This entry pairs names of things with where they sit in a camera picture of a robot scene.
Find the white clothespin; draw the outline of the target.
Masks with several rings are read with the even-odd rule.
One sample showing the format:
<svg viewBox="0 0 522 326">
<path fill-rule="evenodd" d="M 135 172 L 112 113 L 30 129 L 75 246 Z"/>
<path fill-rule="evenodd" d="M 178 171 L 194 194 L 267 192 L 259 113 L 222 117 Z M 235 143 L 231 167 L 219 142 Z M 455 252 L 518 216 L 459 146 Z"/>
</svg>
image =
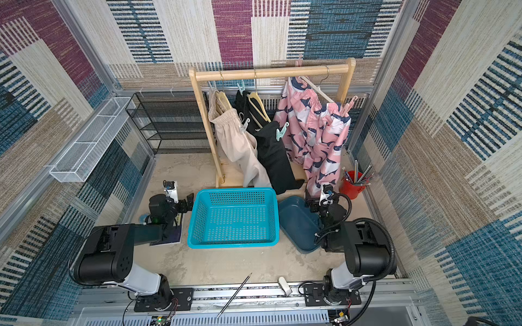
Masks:
<svg viewBox="0 0 522 326">
<path fill-rule="evenodd" d="M 247 117 L 244 113 L 242 112 L 239 112 L 239 118 L 240 118 L 240 125 L 239 125 L 239 130 L 242 132 L 242 133 L 245 133 L 248 129 L 248 125 L 250 123 L 250 118 Z"/>
<path fill-rule="evenodd" d="M 209 81 L 208 82 L 208 87 L 209 87 L 209 94 L 212 95 L 213 93 L 217 92 L 218 88 L 216 86 L 216 82 L 215 81 Z"/>
</svg>

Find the yellow hanger of beige shorts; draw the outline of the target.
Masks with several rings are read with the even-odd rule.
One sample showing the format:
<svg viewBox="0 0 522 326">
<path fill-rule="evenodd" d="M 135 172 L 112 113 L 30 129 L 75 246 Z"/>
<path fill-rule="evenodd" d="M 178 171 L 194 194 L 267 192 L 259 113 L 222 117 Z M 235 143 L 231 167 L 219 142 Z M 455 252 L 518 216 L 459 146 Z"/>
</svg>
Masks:
<svg viewBox="0 0 522 326">
<path fill-rule="evenodd" d="M 226 93 L 223 91 L 216 90 L 216 103 L 217 111 L 220 115 L 232 109 L 232 105 L 228 100 Z"/>
</svg>

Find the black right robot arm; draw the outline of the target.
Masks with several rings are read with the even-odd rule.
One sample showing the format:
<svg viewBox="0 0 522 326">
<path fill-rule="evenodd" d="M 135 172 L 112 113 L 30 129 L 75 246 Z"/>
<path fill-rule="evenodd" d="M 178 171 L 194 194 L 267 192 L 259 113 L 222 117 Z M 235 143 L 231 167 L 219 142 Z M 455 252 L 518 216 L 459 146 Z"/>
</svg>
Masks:
<svg viewBox="0 0 522 326">
<path fill-rule="evenodd" d="M 353 325 L 368 310 L 377 282 L 394 274 L 397 253 L 387 229 L 367 217 L 352 221 L 352 201 L 345 194 L 307 199 L 305 206 L 319 214 L 321 229 L 314 243 L 327 252 L 342 253 L 344 262 L 327 271 L 322 281 L 303 281 L 297 287 L 307 306 L 344 306 L 329 313 L 331 325 Z"/>
</svg>

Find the beige shorts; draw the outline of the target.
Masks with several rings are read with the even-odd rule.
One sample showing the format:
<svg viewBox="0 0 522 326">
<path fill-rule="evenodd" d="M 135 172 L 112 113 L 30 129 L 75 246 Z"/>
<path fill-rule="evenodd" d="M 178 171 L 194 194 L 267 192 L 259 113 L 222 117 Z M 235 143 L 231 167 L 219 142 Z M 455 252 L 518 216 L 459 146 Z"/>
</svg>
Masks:
<svg viewBox="0 0 522 326">
<path fill-rule="evenodd" d="M 258 160 L 257 140 L 248 131 L 239 130 L 240 118 L 232 108 L 220 115 L 217 112 L 216 93 L 209 99 L 209 121 L 214 125 L 217 140 L 225 156 L 243 173 L 243 187 L 271 187 L 265 167 Z"/>
</svg>

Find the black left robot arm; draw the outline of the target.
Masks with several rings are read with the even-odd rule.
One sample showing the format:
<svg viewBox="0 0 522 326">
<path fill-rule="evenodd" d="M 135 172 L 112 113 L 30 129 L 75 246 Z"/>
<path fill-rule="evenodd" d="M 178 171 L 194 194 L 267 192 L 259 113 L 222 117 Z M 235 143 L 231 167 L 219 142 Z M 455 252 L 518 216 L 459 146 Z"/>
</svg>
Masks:
<svg viewBox="0 0 522 326">
<path fill-rule="evenodd" d="M 164 194 L 149 200 L 150 214 L 141 224 L 102 225 L 91 230 L 76 256 L 69 259 L 70 277 L 84 287 L 115 286 L 126 289 L 135 312 L 189 311 L 194 290 L 173 289 L 164 274 L 134 262 L 139 245 L 178 244 L 182 218 L 192 210 L 194 194 L 175 200 Z"/>
</svg>

